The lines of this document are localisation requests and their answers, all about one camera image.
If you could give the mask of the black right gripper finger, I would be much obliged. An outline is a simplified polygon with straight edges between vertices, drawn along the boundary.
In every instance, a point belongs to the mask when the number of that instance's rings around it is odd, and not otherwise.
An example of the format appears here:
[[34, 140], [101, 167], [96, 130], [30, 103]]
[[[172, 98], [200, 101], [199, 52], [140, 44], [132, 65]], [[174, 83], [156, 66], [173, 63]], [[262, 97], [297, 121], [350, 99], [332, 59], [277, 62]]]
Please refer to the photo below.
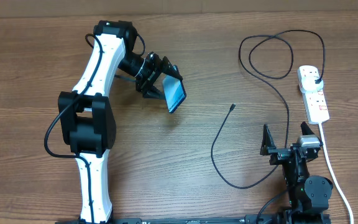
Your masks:
[[276, 145], [273, 141], [273, 137], [270, 133], [268, 125], [264, 124], [262, 143], [260, 147], [260, 155], [262, 156], [270, 155], [273, 150], [276, 150]]
[[314, 132], [311, 130], [311, 128], [308, 126], [308, 124], [304, 121], [300, 125], [302, 135], [314, 135]]

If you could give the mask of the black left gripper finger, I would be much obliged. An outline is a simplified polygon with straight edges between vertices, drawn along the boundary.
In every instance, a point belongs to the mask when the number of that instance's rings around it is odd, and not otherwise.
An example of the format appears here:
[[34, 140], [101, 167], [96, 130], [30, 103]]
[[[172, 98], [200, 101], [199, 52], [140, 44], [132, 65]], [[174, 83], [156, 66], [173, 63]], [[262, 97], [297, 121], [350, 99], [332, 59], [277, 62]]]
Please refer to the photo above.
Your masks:
[[162, 59], [162, 62], [163, 62], [162, 73], [169, 75], [173, 78], [176, 78], [179, 81], [183, 80], [183, 77], [180, 75], [178, 67], [176, 65], [172, 65], [166, 56], [164, 56], [164, 58]]
[[144, 85], [142, 87], [142, 96], [144, 98], [165, 100], [165, 95], [154, 85]]

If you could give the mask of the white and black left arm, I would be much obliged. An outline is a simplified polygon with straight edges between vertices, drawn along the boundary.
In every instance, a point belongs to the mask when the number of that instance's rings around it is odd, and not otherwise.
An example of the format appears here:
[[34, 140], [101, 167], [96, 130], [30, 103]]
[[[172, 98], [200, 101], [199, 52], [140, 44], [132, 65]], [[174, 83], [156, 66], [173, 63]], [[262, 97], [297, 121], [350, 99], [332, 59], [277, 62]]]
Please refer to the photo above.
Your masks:
[[109, 101], [117, 70], [134, 78], [144, 98], [164, 100], [174, 113], [186, 99], [178, 67], [166, 57], [133, 51], [140, 37], [127, 21], [99, 21], [85, 71], [70, 92], [58, 97], [58, 122], [70, 157], [80, 172], [82, 207], [76, 223], [112, 223], [108, 187], [108, 157], [116, 139], [116, 122]]

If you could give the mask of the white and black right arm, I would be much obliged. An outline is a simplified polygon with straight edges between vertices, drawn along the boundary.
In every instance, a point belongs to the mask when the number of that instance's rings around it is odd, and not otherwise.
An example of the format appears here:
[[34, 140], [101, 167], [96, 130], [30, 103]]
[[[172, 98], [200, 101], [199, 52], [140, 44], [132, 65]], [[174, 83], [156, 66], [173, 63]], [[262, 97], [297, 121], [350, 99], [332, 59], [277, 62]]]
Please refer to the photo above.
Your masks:
[[325, 177], [310, 175], [307, 163], [318, 158], [322, 140], [303, 122], [302, 135], [289, 148], [277, 148], [269, 127], [265, 124], [260, 155], [269, 156], [269, 163], [282, 166], [289, 207], [281, 208], [273, 223], [329, 223], [323, 212], [329, 208], [333, 183]]

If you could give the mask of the blue Samsung Galaxy smartphone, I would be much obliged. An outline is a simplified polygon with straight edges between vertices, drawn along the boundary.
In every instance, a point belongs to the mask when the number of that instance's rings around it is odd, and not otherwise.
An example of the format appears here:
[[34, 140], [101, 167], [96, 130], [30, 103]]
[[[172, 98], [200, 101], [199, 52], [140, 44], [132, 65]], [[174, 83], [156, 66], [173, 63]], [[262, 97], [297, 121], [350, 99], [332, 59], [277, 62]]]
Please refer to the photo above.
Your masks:
[[170, 114], [174, 113], [186, 99], [183, 77], [179, 74], [179, 70], [176, 65], [173, 66], [173, 71], [175, 72], [175, 77], [166, 75], [162, 81], [165, 101]]

